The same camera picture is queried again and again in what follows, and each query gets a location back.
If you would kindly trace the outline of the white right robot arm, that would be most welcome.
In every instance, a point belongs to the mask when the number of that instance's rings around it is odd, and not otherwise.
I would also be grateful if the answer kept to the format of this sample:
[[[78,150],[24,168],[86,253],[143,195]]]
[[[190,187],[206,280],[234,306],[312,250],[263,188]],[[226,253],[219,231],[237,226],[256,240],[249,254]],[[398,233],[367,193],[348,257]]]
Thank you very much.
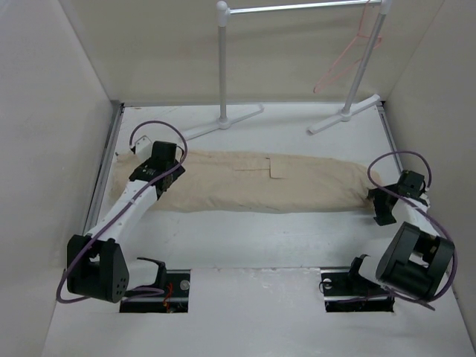
[[[397,183],[370,190],[367,197],[373,203],[377,225],[396,223],[392,210],[401,200],[423,215],[427,228],[431,228],[436,222],[427,214],[425,188],[423,175],[405,170]],[[362,294],[378,284],[388,295],[428,303],[448,290],[450,282],[440,292],[437,288],[449,263],[453,263],[451,272],[455,273],[457,258],[451,239],[403,222],[379,261],[372,254],[356,257],[344,282],[353,294]]]

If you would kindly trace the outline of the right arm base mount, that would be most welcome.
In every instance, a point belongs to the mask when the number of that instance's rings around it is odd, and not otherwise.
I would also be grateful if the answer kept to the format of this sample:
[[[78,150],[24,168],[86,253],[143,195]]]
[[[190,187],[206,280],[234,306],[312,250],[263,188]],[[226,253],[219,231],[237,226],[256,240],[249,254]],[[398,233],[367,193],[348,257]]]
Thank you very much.
[[[321,269],[319,290],[326,312],[393,312],[394,298],[380,285],[348,268]]]

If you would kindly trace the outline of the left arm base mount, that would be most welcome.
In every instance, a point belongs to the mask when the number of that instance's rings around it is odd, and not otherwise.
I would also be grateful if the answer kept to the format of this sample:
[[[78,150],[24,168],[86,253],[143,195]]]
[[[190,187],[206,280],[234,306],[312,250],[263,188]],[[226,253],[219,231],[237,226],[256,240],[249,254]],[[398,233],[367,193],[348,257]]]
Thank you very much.
[[[157,291],[143,289],[127,292],[120,302],[119,313],[188,313],[190,270],[168,270]]]

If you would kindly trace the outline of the beige cargo trousers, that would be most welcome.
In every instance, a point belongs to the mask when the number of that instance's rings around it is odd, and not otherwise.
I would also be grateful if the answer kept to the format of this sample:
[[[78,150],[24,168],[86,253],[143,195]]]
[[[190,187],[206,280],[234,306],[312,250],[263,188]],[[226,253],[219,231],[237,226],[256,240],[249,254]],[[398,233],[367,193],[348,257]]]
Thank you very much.
[[[367,209],[379,174],[334,158],[190,151],[185,172],[152,206],[179,213],[312,213]]]

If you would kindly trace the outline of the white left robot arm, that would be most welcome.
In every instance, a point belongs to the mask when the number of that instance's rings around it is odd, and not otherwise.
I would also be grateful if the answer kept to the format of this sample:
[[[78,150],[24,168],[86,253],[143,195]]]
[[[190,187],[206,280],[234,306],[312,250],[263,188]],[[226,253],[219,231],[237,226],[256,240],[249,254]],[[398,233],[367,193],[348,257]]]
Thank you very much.
[[[166,290],[163,262],[125,258],[123,249],[141,217],[184,173],[177,150],[169,142],[150,144],[149,158],[133,170],[106,216],[86,234],[70,238],[62,283],[78,301],[94,298],[117,303],[136,292],[156,297]]]

